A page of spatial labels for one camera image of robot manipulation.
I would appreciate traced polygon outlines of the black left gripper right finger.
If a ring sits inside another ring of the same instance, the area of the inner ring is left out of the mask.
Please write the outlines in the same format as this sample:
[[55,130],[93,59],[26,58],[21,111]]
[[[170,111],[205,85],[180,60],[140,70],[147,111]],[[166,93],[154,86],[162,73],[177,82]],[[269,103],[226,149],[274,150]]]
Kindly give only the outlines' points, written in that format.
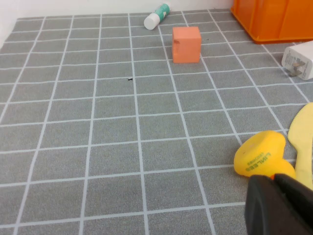
[[313,234],[313,190],[286,174],[275,174],[274,182],[285,195],[308,235]]

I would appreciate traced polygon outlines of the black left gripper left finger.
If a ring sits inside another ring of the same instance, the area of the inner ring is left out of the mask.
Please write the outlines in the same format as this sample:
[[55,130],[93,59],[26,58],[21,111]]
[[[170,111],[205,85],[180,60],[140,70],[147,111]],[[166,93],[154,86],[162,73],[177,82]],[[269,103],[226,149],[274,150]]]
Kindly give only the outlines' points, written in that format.
[[302,223],[273,179],[254,175],[248,182],[245,205],[249,235],[304,235]]

